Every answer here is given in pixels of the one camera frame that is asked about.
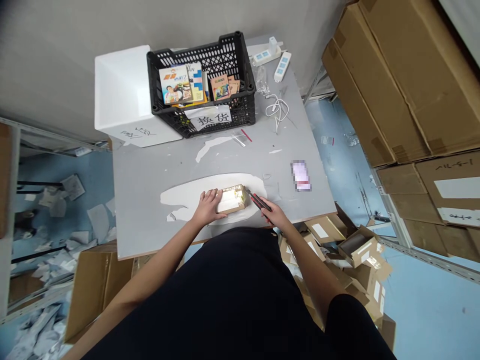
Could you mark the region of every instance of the white cable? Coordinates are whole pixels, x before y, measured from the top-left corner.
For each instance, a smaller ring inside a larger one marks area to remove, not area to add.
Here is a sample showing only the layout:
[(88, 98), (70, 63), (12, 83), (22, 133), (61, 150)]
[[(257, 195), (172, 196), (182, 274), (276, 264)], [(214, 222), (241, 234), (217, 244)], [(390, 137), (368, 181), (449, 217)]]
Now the white cable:
[[(265, 96), (266, 99), (269, 99), (271, 97), (275, 97), (276, 100), (272, 105), (268, 105), (265, 108), (265, 115), (267, 117), (271, 117), (272, 115), (275, 115), (276, 113), (278, 113), (278, 117), (275, 116), (275, 134), (278, 134), (279, 133), (279, 125), (289, 114), (290, 108), (289, 108), (288, 104), (285, 101), (283, 101), (283, 99), (279, 99), (279, 97), (275, 94)], [(285, 107), (286, 107), (286, 113), (285, 113), (285, 115), (283, 115), (283, 117), (282, 117), (282, 104), (285, 105)], [(270, 115), (268, 114), (268, 109), (269, 108), (271, 108), (271, 114)]]

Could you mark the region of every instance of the white wall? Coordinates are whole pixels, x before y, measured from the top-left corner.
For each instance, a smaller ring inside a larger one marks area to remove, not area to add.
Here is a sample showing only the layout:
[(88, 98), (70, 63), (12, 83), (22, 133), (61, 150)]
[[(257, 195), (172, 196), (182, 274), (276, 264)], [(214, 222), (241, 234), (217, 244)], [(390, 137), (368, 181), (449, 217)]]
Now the white wall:
[(15, 0), (0, 18), (0, 115), (101, 140), (94, 58), (138, 45), (207, 44), (240, 30), (273, 34), (293, 53), (303, 93), (346, 0)]

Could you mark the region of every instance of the white foam box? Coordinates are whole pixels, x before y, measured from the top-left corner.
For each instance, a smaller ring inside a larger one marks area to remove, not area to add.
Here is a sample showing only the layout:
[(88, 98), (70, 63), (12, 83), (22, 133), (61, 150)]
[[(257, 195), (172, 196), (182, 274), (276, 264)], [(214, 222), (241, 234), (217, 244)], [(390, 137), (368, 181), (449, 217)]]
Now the white foam box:
[(95, 129), (141, 148), (182, 139), (152, 114), (150, 50), (142, 45), (95, 57)]

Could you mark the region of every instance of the woman's left hand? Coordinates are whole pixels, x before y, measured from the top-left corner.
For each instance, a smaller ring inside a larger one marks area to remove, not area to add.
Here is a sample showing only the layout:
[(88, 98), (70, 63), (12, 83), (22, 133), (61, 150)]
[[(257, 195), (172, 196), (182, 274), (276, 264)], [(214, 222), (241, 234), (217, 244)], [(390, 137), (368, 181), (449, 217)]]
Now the woman's left hand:
[(216, 213), (217, 205), (222, 199), (222, 190), (212, 189), (200, 194), (200, 201), (198, 207), (191, 218), (191, 222), (195, 223), (202, 228), (215, 220), (223, 219), (227, 217), (227, 214)]

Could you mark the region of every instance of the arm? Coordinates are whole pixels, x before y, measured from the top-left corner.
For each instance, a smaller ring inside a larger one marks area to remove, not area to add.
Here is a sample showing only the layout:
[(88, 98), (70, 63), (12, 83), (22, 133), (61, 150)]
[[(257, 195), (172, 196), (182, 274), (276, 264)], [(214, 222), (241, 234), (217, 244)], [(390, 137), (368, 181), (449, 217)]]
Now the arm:
[(310, 248), (302, 235), (297, 231), (282, 209), (266, 198), (261, 199), (271, 207), (271, 212), (262, 208), (262, 216), (266, 215), (277, 226), (287, 239), (296, 262), (300, 268), (306, 288), (316, 310), (324, 323), (327, 323), (327, 313), (332, 299), (346, 291), (329, 268)]
[(227, 217), (215, 209), (222, 199), (217, 189), (202, 192), (195, 214), (171, 240), (120, 290), (101, 316), (65, 355), (64, 360), (81, 359), (105, 335), (117, 326), (139, 304), (160, 288), (175, 272), (185, 252), (199, 234), (211, 222)]

